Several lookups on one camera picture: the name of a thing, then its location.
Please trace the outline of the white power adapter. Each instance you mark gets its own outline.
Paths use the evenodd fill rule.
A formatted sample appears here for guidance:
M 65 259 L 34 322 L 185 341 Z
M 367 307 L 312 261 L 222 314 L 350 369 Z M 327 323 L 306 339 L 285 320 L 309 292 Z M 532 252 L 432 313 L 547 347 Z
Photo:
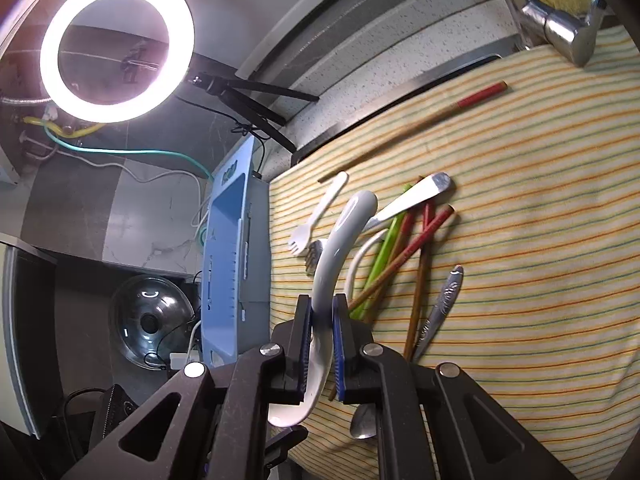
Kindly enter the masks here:
M 198 349 L 192 349 L 189 352 L 170 352 L 169 368 L 171 370 L 181 370 L 186 364 L 191 362 L 200 362 L 201 355 Z

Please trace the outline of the steel spoon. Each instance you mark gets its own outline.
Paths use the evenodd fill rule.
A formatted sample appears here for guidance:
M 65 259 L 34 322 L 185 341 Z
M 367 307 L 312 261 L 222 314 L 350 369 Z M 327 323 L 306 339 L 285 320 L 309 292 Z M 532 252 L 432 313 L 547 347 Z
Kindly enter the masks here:
M 463 266 L 457 264 L 449 273 L 445 284 L 432 307 L 426 322 L 422 325 L 418 341 L 410 353 L 411 363 L 418 364 L 428 346 L 435 338 L 440 326 L 456 302 L 464 278 Z M 376 435 L 376 411 L 374 404 L 360 404 L 349 427 L 350 435 L 356 440 L 366 440 Z

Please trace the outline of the chrome faucet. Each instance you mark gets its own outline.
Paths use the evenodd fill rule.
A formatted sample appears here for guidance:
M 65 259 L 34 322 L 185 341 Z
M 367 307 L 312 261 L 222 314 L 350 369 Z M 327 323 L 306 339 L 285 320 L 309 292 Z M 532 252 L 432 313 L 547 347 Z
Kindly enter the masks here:
M 585 66 L 596 47 L 606 1 L 590 0 L 584 18 L 555 9 L 541 0 L 506 0 L 520 34 L 522 47 L 530 49 L 543 41 L 575 66 Z

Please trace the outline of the green plastic spoon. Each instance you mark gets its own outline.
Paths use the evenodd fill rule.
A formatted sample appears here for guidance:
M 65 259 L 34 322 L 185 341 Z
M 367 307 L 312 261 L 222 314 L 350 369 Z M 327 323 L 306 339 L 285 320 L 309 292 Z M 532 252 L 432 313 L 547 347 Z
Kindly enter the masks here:
M 378 237 L 381 241 L 381 245 L 379 244 L 380 247 L 378 248 L 378 253 L 376 254 L 376 258 L 373 261 L 369 276 L 367 278 L 367 281 L 364 283 L 363 289 L 369 288 L 386 268 L 387 263 L 390 261 L 390 254 L 392 253 L 392 250 L 394 249 L 394 246 L 396 244 L 396 240 L 400 232 L 402 222 L 404 222 L 405 216 L 405 211 L 400 212 L 393 218 L 392 222 L 390 222 L 390 226 L 386 230 L 385 234 Z M 366 301 L 363 301 L 363 303 L 358 307 L 352 309 L 350 311 L 350 317 L 354 320 L 362 321 L 362 319 L 366 317 L 366 310 L 367 307 L 369 307 L 370 302 L 371 300 L 367 299 Z

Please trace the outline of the lone red-tipped wooden chopstick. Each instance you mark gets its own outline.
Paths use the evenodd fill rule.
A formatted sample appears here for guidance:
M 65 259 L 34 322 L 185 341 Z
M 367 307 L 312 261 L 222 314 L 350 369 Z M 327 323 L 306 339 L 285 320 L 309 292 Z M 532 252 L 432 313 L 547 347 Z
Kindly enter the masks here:
M 368 148 L 367 151 L 364 151 L 358 156 L 353 157 L 347 162 L 343 162 L 341 165 L 338 165 L 325 174 L 322 174 L 318 179 L 318 182 L 324 183 L 327 180 L 336 177 L 341 171 L 347 171 L 353 166 L 357 166 L 362 162 L 389 150 L 394 145 L 409 139 L 410 136 L 414 136 L 415 134 L 431 128 L 434 125 L 440 124 L 451 117 L 457 116 L 469 108 L 489 101 L 495 96 L 500 96 L 500 94 L 503 94 L 508 89 L 509 85 L 502 80 L 495 84 L 491 84 L 482 90 L 478 90 L 461 100 L 457 100 L 457 102 L 442 107 L 439 110 L 436 110 L 436 112 L 429 114 L 427 118 L 420 120 L 420 122 L 415 122 L 414 124 L 402 127 L 397 132 L 388 136 L 382 143 L 375 145 L 374 148 Z

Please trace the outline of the blue plastic drainer basket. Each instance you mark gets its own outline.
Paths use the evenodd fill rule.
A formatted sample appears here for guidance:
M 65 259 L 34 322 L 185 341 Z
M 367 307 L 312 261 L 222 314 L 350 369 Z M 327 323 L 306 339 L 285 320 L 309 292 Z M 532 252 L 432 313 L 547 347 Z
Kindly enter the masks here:
M 255 144 L 245 139 L 220 164 L 208 206 L 201 337 L 211 367 L 269 340 L 269 184 L 254 175 Z

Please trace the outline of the glass pot lid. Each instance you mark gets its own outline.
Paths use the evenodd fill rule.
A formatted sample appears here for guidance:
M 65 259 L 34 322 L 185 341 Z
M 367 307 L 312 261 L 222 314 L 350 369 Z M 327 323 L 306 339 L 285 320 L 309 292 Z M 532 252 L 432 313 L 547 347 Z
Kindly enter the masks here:
M 167 278 L 137 275 L 124 281 L 108 311 L 112 343 L 144 370 L 167 370 L 171 352 L 186 351 L 194 309 Z

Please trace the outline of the steel fork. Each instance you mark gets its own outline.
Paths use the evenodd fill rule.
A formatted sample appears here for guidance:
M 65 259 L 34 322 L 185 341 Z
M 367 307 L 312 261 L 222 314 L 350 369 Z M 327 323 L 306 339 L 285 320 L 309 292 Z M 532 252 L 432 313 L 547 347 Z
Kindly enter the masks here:
M 378 232 L 382 230 L 388 220 L 413 206 L 419 205 L 426 200 L 431 200 L 440 193 L 447 191 L 450 184 L 451 179 L 446 172 L 441 171 L 430 174 L 409 188 L 408 191 L 403 192 L 401 196 L 397 197 L 396 200 L 393 200 L 373 216 L 364 226 L 363 232 Z M 318 240 L 314 240 L 308 247 L 305 258 L 305 273 L 310 278 L 312 278 L 314 272 L 316 272 L 324 244 L 326 244 L 326 239 L 318 238 Z

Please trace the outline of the white plastic spork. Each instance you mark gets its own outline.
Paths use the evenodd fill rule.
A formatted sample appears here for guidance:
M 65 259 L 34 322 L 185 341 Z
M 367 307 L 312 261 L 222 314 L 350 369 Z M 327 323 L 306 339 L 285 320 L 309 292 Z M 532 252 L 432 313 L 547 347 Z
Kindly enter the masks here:
M 342 188 L 348 182 L 349 176 L 346 171 L 339 172 L 326 188 L 318 204 L 314 207 L 307 220 L 296 226 L 288 239 L 288 250 L 294 257 L 300 256 L 308 247 L 312 229 L 317 225 L 326 210 L 340 194 Z

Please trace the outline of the striped yellow cloth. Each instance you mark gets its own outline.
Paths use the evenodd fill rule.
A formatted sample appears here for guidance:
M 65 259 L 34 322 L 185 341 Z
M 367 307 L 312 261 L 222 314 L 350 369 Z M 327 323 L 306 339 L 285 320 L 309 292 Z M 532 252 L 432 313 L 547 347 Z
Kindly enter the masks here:
M 318 179 L 402 127 L 504 80 L 500 96 L 348 170 L 325 237 L 352 194 L 381 204 L 446 172 L 454 218 L 434 240 L 436 297 L 460 264 L 460 296 L 425 366 L 463 368 L 581 479 L 612 474 L 639 429 L 639 52 L 602 30 L 578 68 L 550 47 L 503 58 L 345 134 L 270 185 L 270 320 L 310 291 L 288 238 Z

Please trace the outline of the white ceramic spoon with logo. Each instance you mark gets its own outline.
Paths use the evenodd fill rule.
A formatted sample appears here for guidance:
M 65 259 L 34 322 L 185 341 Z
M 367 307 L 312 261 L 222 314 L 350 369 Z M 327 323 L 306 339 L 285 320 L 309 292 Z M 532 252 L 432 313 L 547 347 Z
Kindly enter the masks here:
M 303 422 L 316 406 L 333 360 L 332 298 L 348 253 L 367 222 L 378 210 L 370 191 L 355 193 L 348 201 L 326 241 L 311 289 L 312 314 L 309 364 L 304 400 L 297 405 L 271 404 L 268 422 L 285 428 Z

